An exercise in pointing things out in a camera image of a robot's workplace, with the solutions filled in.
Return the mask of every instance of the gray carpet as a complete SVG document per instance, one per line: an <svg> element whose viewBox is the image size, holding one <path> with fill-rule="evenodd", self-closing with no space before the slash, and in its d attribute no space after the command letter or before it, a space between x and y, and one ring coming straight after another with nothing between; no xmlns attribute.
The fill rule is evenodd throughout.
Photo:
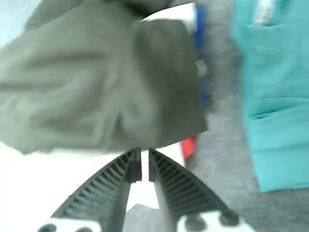
<svg viewBox="0 0 309 232"><path fill-rule="evenodd" d="M0 47L21 33L39 1L0 1ZM205 59L213 104L208 115L209 131L199 136L198 152L189 160L188 168L255 228L309 232L309 190L260 193L258 189L239 112L240 62L228 37L233 1L198 3L208 8ZM158 231L159 221L158 211L137 206L128 213L124 231Z"/></svg>

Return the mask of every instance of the green cloth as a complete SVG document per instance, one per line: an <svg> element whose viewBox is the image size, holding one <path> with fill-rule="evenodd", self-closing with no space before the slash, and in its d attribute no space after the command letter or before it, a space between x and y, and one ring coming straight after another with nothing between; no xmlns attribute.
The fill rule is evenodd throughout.
<svg viewBox="0 0 309 232"><path fill-rule="evenodd" d="M267 25L257 0L237 0L233 37L243 54L241 91L261 191L309 187L309 1L275 0Z"/></svg>
<svg viewBox="0 0 309 232"><path fill-rule="evenodd" d="M196 55L169 0L44 0L0 51L0 140L53 148L161 147L205 130Z"/></svg>

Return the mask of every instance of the red object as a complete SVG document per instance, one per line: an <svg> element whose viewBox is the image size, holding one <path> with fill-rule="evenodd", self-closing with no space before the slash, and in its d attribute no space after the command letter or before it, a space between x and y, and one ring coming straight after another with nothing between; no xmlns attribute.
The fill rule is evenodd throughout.
<svg viewBox="0 0 309 232"><path fill-rule="evenodd" d="M188 159L189 156L195 153L197 147L195 137L191 137L181 141L181 145L183 149L183 156L185 159Z"/></svg>

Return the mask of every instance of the teal towel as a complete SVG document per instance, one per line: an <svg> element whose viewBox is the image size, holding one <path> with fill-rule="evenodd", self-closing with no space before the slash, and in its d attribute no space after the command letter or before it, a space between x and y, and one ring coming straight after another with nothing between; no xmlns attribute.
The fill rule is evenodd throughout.
<svg viewBox="0 0 309 232"><path fill-rule="evenodd" d="M309 187L309 1L275 0L264 26L257 0L237 0L232 37L243 55L241 95L262 192Z"/></svg>

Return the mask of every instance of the black screw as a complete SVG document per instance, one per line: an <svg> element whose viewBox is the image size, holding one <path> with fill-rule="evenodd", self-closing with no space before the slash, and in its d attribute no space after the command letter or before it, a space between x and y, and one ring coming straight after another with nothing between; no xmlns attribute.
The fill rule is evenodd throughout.
<svg viewBox="0 0 309 232"><path fill-rule="evenodd" d="M226 210L220 215L220 222L224 226L237 226L239 224L239 216L233 210Z"/></svg>
<svg viewBox="0 0 309 232"><path fill-rule="evenodd" d="M83 228L77 230L76 232L92 232L92 229L87 228L87 227L83 227Z"/></svg>
<svg viewBox="0 0 309 232"><path fill-rule="evenodd" d="M206 229L206 223L198 214L191 214L185 221L185 229L190 232L203 231Z"/></svg>
<svg viewBox="0 0 309 232"><path fill-rule="evenodd" d="M43 227L41 227L38 232L55 232L57 227L53 224L47 224Z"/></svg>

